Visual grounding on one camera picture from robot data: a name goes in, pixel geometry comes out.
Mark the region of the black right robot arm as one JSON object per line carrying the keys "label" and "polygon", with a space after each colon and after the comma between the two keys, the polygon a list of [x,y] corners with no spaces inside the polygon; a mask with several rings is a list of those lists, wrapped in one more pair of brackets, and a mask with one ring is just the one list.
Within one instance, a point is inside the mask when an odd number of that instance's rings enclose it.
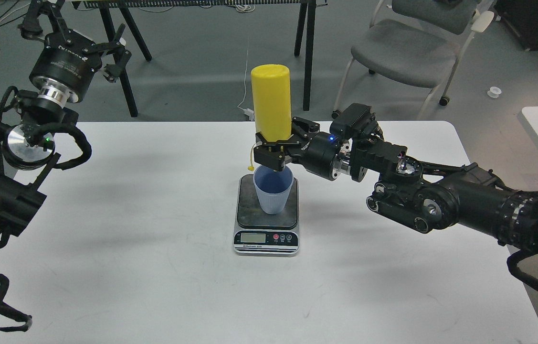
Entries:
{"label": "black right robot arm", "polygon": [[379,174],[366,203],[370,211],[420,233],[461,224],[517,248],[506,260],[510,274],[538,292],[538,192],[507,187],[493,170],[476,163],[441,165],[417,160],[405,146],[385,141],[374,113],[335,119],[328,132],[295,118],[286,140],[270,141],[260,131],[256,163],[282,171],[287,163],[334,180],[356,182]]}

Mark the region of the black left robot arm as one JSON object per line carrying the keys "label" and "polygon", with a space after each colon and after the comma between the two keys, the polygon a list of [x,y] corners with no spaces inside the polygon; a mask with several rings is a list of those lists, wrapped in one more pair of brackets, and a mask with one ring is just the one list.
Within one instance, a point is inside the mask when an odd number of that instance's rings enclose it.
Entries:
{"label": "black left robot arm", "polygon": [[[18,26],[22,37],[43,46],[29,77],[34,90],[10,86],[0,100],[0,249],[38,213],[46,200],[39,188],[48,174],[80,166],[92,155],[77,127],[79,115],[67,104],[84,99],[97,73],[116,82],[131,57],[124,24],[98,43],[66,24],[63,5],[33,0]],[[9,285],[0,274],[0,331],[27,331],[32,317],[4,300]]]}

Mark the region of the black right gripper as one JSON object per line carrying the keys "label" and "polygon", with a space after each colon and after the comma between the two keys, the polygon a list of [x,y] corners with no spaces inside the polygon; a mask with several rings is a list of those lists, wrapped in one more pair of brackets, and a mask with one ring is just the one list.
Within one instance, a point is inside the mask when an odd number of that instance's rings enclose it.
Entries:
{"label": "black right gripper", "polygon": [[[256,133],[253,162],[281,172],[291,162],[302,165],[306,171],[329,181],[341,173],[344,159],[342,141],[334,134],[320,131],[320,124],[295,116],[291,120],[291,137],[287,140],[269,141]],[[290,150],[306,143],[299,149]]]}

